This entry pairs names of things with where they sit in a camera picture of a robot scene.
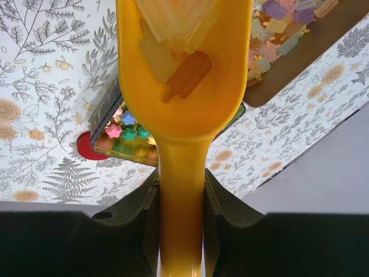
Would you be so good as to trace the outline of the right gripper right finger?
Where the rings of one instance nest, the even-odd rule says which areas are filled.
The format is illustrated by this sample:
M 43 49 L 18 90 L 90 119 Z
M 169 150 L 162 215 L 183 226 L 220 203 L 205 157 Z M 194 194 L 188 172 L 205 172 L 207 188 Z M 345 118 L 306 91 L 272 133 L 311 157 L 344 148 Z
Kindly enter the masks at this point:
M 205 173 L 207 276 L 367 276 L 366 214 L 262 214 Z

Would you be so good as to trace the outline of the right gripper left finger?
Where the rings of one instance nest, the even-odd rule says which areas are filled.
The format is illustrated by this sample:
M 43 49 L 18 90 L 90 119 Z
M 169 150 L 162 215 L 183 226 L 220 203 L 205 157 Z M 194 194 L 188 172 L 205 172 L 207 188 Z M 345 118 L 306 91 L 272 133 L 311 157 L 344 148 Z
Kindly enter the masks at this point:
M 155 276 L 158 172 L 93 216 L 1 213 L 2 276 Z

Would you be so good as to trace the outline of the tin of star candies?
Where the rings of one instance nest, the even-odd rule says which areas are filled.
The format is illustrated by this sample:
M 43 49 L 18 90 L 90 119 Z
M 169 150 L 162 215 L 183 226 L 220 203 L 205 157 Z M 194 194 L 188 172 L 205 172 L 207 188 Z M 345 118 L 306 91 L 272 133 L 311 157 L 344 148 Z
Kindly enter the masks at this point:
M 118 79 L 107 86 L 91 117 L 91 147 L 97 154 L 158 166 L 156 142 L 126 106 Z

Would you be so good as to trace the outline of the yellow plastic scoop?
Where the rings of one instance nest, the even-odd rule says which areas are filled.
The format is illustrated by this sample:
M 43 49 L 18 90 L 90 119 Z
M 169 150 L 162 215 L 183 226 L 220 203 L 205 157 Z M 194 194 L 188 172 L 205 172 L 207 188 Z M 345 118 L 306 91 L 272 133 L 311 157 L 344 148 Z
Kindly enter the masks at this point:
M 117 1 L 118 76 L 123 98 L 154 137 L 159 155 L 160 275 L 200 276 L 205 163 L 215 135 L 237 112 L 246 89 L 252 1 L 218 1 L 219 20 L 200 49 L 212 70 L 186 99 L 163 103 L 139 41 L 141 13 Z

